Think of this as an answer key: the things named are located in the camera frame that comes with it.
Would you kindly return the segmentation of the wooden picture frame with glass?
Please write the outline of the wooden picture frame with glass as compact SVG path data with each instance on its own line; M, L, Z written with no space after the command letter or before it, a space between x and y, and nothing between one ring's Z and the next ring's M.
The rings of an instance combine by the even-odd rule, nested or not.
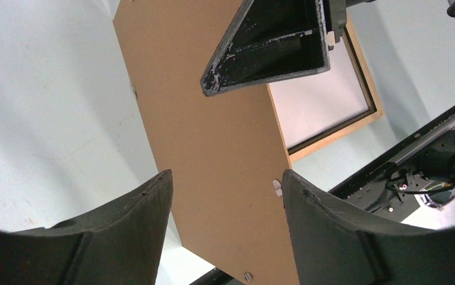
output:
M383 104L365 59L355 26L349 15L347 16L347 23L342 38L345 42L346 50L352 62L368 110L349 118L294 147L288 148L287 152L291 163L330 145L385 115Z

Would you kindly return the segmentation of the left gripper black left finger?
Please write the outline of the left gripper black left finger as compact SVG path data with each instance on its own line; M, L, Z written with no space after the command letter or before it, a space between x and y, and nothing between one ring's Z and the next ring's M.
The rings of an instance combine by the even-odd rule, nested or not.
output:
M164 170L53 227L0 231L0 284L154 284L172 198Z

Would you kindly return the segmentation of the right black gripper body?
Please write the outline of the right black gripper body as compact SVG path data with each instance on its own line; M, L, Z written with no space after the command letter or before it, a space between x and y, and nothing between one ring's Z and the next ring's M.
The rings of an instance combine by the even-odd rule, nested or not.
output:
M324 16L327 34L333 34L336 42L340 41L347 23L346 9L355 5L374 2L375 0L324 0Z

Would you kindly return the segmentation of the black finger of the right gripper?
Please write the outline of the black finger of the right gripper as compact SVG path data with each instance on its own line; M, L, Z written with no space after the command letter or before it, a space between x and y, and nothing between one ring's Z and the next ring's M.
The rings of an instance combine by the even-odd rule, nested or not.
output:
M200 86L210 97L329 70L322 1L243 1Z

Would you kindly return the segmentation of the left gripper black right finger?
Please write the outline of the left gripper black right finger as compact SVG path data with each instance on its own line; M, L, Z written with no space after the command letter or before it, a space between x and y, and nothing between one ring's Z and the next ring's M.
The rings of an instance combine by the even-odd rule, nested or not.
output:
M455 284L455 227L376 216L290 169L282 191L301 284Z

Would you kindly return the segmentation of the brown cardboard backing board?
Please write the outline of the brown cardboard backing board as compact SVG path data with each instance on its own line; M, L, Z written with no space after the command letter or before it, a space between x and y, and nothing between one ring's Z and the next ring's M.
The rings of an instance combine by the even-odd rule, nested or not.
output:
M290 167L266 85L213 97L200 79L239 1L121 1L113 20L185 248L238 280L298 284L282 198Z

